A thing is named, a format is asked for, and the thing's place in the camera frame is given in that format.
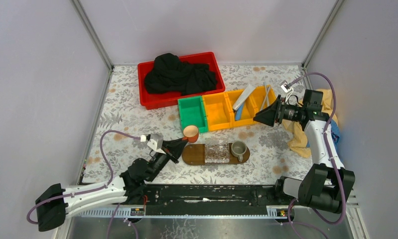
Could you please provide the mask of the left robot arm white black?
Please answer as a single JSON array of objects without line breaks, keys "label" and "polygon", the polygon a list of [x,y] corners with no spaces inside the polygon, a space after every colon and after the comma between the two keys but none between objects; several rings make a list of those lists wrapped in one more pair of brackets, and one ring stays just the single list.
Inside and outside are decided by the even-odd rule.
[{"label": "left robot arm white black", "polygon": [[105,182],[63,188],[54,184],[46,189],[35,201],[40,232],[61,226],[66,219],[90,209],[108,205],[127,203],[135,205],[141,201],[147,182],[152,182],[169,162],[178,163],[189,139],[163,140],[158,134],[141,135],[153,152],[150,160],[137,158],[126,171]]}]

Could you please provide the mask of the grey cup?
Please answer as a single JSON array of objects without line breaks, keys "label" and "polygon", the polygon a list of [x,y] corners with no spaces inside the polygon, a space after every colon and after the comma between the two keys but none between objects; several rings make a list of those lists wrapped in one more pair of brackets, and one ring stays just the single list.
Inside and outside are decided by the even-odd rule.
[{"label": "grey cup", "polygon": [[247,149],[246,144],[242,141],[235,141],[231,144],[231,153],[239,162],[243,161]]}]

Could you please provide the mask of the clear textured glass holder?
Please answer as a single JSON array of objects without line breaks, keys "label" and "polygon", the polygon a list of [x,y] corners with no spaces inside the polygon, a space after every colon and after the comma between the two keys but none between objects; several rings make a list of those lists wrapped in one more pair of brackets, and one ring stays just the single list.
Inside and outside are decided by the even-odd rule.
[{"label": "clear textured glass holder", "polygon": [[229,143],[214,139],[205,143],[205,164],[226,164],[230,161]]}]

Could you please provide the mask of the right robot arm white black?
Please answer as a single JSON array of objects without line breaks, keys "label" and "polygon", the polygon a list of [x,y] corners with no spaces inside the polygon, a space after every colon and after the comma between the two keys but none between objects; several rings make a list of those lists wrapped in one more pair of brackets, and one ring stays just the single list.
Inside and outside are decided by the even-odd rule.
[{"label": "right robot arm white black", "polygon": [[313,165],[303,180],[282,176],[275,184],[273,198],[286,205],[296,198],[299,205],[340,214],[355,183],[354,172],[345,169],[336,152],[329,115],[322,111],[323,93],[306,90],[302,105],[290,105],[278,96],[258,112],[254,121],[274,126],[283,120],[297,122],[304,131]]}]

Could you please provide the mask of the orange cup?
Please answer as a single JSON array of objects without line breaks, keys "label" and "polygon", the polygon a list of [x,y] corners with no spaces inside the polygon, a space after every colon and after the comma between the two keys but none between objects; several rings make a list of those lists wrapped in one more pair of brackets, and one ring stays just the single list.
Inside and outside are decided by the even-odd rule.
[{"label": "orange cup", "polygon": [[199,128],[195,125],[188,125],[183,130],[183,136],[189,143],[195,143],[199,137]]}]

